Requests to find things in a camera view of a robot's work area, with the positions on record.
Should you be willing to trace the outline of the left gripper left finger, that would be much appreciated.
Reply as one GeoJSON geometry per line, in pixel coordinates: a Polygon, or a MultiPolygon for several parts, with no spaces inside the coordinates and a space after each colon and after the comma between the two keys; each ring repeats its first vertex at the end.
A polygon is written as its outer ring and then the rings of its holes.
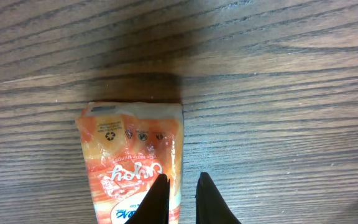
{"type": "Polygon", "coordinates": [[[170,180],[160,174],[126,224],[169,223],[170,180]]]}

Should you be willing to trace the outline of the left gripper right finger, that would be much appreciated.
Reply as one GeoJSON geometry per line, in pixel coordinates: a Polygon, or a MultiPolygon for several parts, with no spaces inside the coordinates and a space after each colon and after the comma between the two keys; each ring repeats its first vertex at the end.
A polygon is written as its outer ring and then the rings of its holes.
{"type": "Polygon", "coordinates": [[[207,172],[200,174],[195,199],[196,224],[241,224],[207,172]]]}

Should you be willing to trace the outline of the orange tissue pack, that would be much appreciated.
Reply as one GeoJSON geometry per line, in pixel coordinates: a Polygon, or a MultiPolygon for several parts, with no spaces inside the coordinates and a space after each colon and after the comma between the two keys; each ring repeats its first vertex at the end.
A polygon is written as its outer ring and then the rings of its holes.
{"type": "Polygon", "coordinates": [[[170,180],[169,222],[179,222],[182,105],[91,102],[76,125],[98,223],[128,221],[160,174],[170,180]]]}

